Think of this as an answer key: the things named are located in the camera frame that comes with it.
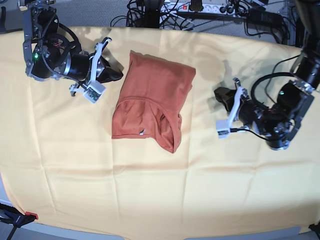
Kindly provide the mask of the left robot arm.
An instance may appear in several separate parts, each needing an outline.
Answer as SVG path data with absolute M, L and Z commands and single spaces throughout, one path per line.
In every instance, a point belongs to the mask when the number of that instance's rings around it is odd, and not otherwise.
M 272 150 L 289 147 L 301 122 L 314 101 L 312 93 L 320 84 L 320 2 L 297 0 L 297 13 L 307 31 L 300 55 L 289 72 L 272 72 L 257 79 L 248 91 L 234 78 L 234 89 L 218 87 L 216 100 L 225 107 L 228 118 L 216 122 L 220 139 L 231 133 L 250 132 L 266 141 Z M 266 80 L 293 77 L 279 91 L 277 100 L 268 107 L 256 98 L 256 88 Z

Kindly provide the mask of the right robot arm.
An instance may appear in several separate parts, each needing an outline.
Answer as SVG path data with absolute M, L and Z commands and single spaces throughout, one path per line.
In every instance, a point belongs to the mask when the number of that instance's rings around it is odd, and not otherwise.
M 93 69 L 94 56 L 98 53 L 83 51 L 75 33 L 60 23 L 53 0 L 20 0 L 23 12 L 23 56 L 26 75 L 37 81 L 49 78 L 69 79 L 74 88 L 84 87 L 93 77 L 99 83 L 115 82 L 123 73 L 112 68 L 100 55 L 97 69 Z

